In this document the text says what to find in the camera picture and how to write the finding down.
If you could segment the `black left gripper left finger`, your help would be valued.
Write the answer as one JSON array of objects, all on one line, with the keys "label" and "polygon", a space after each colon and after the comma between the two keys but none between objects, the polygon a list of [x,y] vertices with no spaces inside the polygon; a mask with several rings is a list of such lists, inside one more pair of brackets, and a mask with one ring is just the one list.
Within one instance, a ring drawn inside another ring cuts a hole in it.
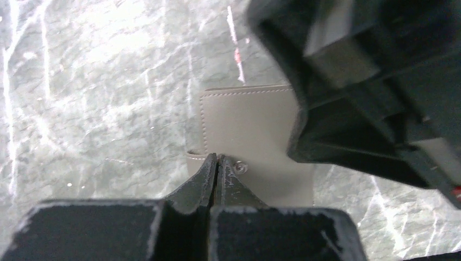
[{"label": "black left gripper left finger", "polygon": [[216,177],[212,153],[165,198],[41,201],[2,260],[206,260]]}]

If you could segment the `grey leather card holder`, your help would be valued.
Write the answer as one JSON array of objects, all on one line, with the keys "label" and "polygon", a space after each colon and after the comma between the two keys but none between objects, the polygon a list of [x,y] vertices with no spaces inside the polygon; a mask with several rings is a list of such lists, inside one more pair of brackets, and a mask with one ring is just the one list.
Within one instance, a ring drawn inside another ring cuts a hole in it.
[{"label": "grey leather card holder", "polygon": [[201,143],[186,153],[189,175],[209,153],[224,154],[238,179],[266,204],[312,206],[314,167],[287,154],[298,111],[286,85],[204,91],[198,99]]}]

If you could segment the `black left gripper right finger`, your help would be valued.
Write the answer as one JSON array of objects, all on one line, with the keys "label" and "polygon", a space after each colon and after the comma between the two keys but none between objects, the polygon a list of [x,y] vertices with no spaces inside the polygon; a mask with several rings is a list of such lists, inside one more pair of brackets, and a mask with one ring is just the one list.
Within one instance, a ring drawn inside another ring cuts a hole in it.
[{"label": "black left gripper right finger", "polygon": [[209,216],[210,260],[366,260],[350,216],[339,209],[268,207],[221,156]]}]

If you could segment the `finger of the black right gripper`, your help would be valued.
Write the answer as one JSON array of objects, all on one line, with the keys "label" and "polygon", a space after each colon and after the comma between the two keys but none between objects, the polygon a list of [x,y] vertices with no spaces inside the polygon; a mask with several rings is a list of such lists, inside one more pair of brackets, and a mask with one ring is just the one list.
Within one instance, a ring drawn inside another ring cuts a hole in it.
[{"label": "finger of the black right gripper", "polygon": [[294,128],[288,156],[298,163],[334,164],[418,188],[429,185],[348,101],[316,104]]}]

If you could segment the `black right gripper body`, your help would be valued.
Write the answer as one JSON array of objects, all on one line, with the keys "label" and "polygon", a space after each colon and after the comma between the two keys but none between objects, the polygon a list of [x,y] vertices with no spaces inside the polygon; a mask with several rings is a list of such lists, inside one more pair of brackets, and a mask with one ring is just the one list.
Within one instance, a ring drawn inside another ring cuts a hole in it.
[{"label": "black right gripper body", "polygon": [[294,89],[295,126],[348,101],[460,208],[460,1],[250,1],[246,21]]}]

